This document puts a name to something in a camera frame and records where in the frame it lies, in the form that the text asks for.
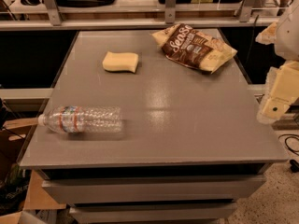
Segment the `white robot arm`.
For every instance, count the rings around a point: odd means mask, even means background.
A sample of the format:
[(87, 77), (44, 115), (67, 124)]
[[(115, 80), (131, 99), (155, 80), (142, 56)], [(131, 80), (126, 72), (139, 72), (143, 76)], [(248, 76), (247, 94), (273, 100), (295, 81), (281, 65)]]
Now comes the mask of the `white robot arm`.
[(279, 20), (260, 32), (255, 41), (273, 44), (276, 55), (285, 60), (280, 68), (270, 68), (257, 113), (259, 122), (271, 124), (299, 98), (299, 0), (293, 0)]

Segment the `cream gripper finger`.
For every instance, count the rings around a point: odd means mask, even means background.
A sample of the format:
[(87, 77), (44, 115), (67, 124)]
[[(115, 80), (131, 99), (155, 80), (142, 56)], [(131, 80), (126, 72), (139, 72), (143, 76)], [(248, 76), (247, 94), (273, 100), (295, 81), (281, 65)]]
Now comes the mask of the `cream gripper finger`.
[(264, 88), (257, 120), (272, 124), (299, 98), (299, 62), (286, 61), (280, 68), (271, 67)]
[(278, 24), (276, 22), (271, 23), (268, 27), (263, 29), (255, 38), (255, 41), (264, 44), (270, 45), (274, 44), (276, 41), (276, 29)]

